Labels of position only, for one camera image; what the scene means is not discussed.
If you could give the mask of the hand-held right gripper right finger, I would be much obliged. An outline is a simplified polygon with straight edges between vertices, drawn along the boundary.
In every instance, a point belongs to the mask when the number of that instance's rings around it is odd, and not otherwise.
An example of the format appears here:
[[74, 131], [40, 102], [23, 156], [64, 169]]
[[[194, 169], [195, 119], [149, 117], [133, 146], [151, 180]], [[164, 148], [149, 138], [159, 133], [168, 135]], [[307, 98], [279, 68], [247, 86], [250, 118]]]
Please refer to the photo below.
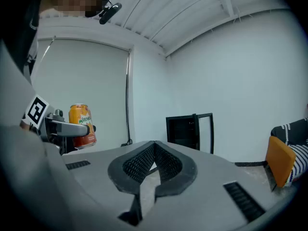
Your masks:
[[241, 167], [219, 156], [167, 142], [197, 165], [197, 177], [181, 194], [158, 198], [141, 222], [143, 231], [226, 231], [248, 222], [224, 188], [239, 183], [264, 209], [277, 198]]

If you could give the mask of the orange chair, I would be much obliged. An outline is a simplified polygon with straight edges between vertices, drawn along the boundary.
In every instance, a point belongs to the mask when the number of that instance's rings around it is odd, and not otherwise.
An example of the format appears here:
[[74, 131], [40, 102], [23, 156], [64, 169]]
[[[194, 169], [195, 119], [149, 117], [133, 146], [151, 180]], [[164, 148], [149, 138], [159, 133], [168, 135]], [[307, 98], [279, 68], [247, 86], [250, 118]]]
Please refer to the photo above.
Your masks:
[[276, 185], [284, 187], [293, 169], [296, 155], [294, 151], [280, 139], [270, 136], [266, 161], [273, 173]]

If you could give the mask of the white roller blind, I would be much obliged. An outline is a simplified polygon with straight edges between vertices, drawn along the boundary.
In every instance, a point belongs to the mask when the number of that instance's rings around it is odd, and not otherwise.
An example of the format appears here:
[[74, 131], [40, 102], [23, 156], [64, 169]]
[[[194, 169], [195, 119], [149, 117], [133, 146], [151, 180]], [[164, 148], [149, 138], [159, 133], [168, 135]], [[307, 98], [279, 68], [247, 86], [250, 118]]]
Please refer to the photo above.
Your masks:
[[96, 149], [128, 141], [126, 74], [128, 52], [72, 39], [40, 40], [32, 85], [68, 118], [70, 107], [86, 104], [96, 127]]

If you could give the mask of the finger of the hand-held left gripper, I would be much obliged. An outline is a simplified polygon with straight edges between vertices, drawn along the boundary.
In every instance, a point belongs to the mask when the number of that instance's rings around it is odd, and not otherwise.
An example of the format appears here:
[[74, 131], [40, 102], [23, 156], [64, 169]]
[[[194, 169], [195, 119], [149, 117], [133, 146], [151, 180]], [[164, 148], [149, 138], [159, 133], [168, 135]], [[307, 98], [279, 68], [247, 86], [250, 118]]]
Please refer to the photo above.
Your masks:
[[90, 127], [88, 125], [51, 120], [51, 127], [55, 130], [54, 134], [60, 137], [83, 137], [90, 134]]

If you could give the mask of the person's black shirt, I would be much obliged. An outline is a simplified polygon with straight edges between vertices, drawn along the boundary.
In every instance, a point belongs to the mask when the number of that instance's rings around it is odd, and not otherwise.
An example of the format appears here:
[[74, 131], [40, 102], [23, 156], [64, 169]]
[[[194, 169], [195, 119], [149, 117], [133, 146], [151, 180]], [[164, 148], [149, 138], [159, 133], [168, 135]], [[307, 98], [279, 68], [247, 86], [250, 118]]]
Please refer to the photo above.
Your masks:
[[27, 78], [31, 77], [38, 53], [40, 0], [32, 0], [25, 11], [12, 22], [9, 52], [17, 67]]

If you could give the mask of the black mini fridge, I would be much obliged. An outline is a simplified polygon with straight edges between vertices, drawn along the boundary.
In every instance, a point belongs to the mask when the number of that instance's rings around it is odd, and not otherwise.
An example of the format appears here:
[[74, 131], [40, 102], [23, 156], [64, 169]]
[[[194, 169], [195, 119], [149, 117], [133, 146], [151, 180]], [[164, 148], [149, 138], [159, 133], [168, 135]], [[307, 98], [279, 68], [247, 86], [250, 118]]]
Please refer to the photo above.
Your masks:
[[212, 113], [166, 118], [167, 141], [214, 154], [214, 118]]

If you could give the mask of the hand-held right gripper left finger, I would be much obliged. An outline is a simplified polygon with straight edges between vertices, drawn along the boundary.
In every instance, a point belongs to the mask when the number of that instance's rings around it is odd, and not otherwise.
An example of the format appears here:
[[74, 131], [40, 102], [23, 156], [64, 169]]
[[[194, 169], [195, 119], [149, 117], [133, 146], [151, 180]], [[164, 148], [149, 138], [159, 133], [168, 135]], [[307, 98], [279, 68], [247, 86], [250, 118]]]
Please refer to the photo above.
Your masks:
[[155, 203], [155, 164], [150, 164], [150, 168], [145, 171], [144, 180], [137, 185], [140, 191], [138, 195], [119, 191], [109, 178], [108, 168], [114, 159], [130, 153], [146, 143], [146, 141], [142, 141], [104, 151], [93, 146], [65, 154], [63, 160], [66, 164], [75, 164], [79, 161], [89, 162], [89, 165], [74, 168], [70, 172], [85, 192], [95, 202], [103, 206], [104, 212], [110, 219], [115, 221], [133, 219], [135, 222], [139, 222], [150, 212]]

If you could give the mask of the orange drink can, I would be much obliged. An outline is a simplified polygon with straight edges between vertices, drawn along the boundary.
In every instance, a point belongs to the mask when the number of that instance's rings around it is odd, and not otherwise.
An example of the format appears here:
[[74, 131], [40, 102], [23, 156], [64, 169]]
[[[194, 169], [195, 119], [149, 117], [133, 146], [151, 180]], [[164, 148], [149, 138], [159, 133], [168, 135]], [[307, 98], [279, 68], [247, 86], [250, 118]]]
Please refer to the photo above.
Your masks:
[[70, 107], [69, 111], [69, 123], [78, 125], [87, 125], [90, 128], [90, 132], [86, 136], [73, 138], [73, 145], [76, 149], [84, 149], [93, 146], [96, 142], [96, 136], [94, 126], [91, 118], [91, 112], [85, 104], [74, 104]]

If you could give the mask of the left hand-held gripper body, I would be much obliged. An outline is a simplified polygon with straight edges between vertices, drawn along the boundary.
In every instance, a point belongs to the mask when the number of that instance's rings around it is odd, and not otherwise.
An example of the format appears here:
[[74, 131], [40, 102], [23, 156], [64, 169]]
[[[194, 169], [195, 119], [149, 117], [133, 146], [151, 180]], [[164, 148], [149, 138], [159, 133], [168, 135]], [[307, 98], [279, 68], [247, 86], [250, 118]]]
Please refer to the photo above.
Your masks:
[[42, 97], [35, 95], [20, 126], [37, 134], [43, 142], [54, 144], [60, 154], [72, 152], [72, 138], [57, 135], [57, 126], [52, 120], [65, 122], [62, 110], [54, 109]]

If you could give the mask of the black white striped garment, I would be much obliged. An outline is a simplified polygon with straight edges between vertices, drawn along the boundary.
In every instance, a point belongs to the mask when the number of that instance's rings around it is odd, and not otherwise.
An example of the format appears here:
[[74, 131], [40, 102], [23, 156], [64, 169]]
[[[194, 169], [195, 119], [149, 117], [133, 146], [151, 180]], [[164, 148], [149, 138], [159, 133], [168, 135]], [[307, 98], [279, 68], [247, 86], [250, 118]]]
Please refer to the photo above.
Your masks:
[[308, 117], [275, 127], [271, 135], [288, 145], [295, 153], [293, 169], [285, 186], [290, 186], [308, 171]]

